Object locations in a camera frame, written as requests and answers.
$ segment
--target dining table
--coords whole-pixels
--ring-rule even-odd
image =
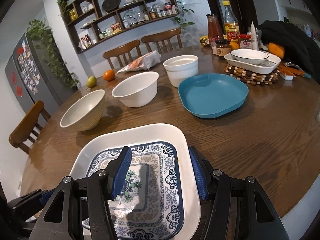
[[[178,127],[188,146],[195,146],[215,169],[233,178],[254,176],[279,216],[286,215],[320,173],[319,84],[300,76],[291,81],[279,78],[266,86],[247,84],[249,94],[239,109],[202,119],[184,108],[163,67],[162,62],[180,55],[197,56],[199,74],[224,73],[227,65],[224,58],[200,45],[164,53],[161,63],[150,69],[159,73],[156,97],[139,108],[126,107],[111,92],[119,82],[140,72],[119,73],[110,82],[98,78],[92,89],[82,87],[62,104],[30,147],[21,194],[57,187],[69,175],[81,149],[97,136],[167,123]],[[106,108],[98,125],[84,132],[61,128],[63,114],[81,97],[99,89],[106,92]],[[200,224],[192,239],[199,239],[209,206],[201,202]],[[233,239],[235,214],[236,202],[232,201],[227,239]]]

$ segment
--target chair backrest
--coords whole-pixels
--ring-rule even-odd
[[[182,47],[182,43],[181,43],[181,39],[180,39],[180,33],[181,33],[180,29],[173,29],[173,30],[162,32],[162,33],[156,33],[156,34],[153,34],[153,35],[144,36],[144,37],[141,38],[141,41],[146,44],[148,52],[152,51],[151,48],[150,48],[149,42],[156,43],[159,53],[162,54],[162,50],[160,48],[159,41],[161,41],[161,43],[162,43],[164,52],[168,52],[164,41],[167,40],[167,42],[169,44],[169,49],[173,50],[172,44],[170,42],[170,39],[173,36],[177,36],[179,48],[180,49],[183,48]]]
[[[129,63],[133,62],[133,59],[132,59],[130,51],[133,50],[134,48],[137,49],[138,57],[142,56],[139,45],[140,45],[140,41],[139,40],[134,40],[134,41],[131,41],[131,42],[127,43],[127,44],[124,44],[124,45],[122,45],[122,46],[120,46],[118,48],[115,48],[115,49],[112,49],[112,50],[109,50],[109,51],[103,53],[103,57],[108,60],[108,62],[109,62],[109,64],[110,64],[112,69],[114,69],[114,66],[113,66],[113,64],[112,64],[112,62],[110,60],[111,57],[117,57],[118,61],[119,61],[119,64],[120,64],[120,67],[124,67],[120,56],[121,55],[123,56],[125,65],[128,65]],[[128,54],[130,62],[128,62],[128,60],[127,60],[127,58],[125,56],[125,53]]]
[[[26,140],[30,140],[32,143],[36,141],[30,136],[30,133],[38,137],[39,134],[34,130],[34,127],[42,130],[42,126],[38,124],[38,117],[40,114],[47,122],[51,118],[48,112],[44,109],[44,103],[42,101],[37,101],[19,123],[17,128],[15,128],[10,134],[9,142],[13,147],[20,148],[29,154],[29,147],[24,142]]]

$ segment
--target plastic bag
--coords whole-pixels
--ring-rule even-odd
[[[160,63],[160,54],[158,51],[149,52],[146,55],[143,55],[124,68],[120,69],[118,73],[124,73],[129,71],[139,71],[139,70],[149,70],[151,67],[155,66],[156,64]]]

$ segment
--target refrigerator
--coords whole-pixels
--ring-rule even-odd
[[[24,33],[7,63],[5,74],[25,113],[36,101],[41,100],[46,111],[53,115],[78,88],[70,88],[51,73],[44,62],[46,51],[36,48],[37,44],[37,41],[31,40],[28,34]],[[42,126],[46,124],[41,115],[38,123]]]

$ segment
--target yellow bottle cap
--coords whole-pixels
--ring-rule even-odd
[[[230,5],[230,2],[229,2],[229,1],[222,1],[222,4],[223,4],[224,6],[226,6],[226,5]]]

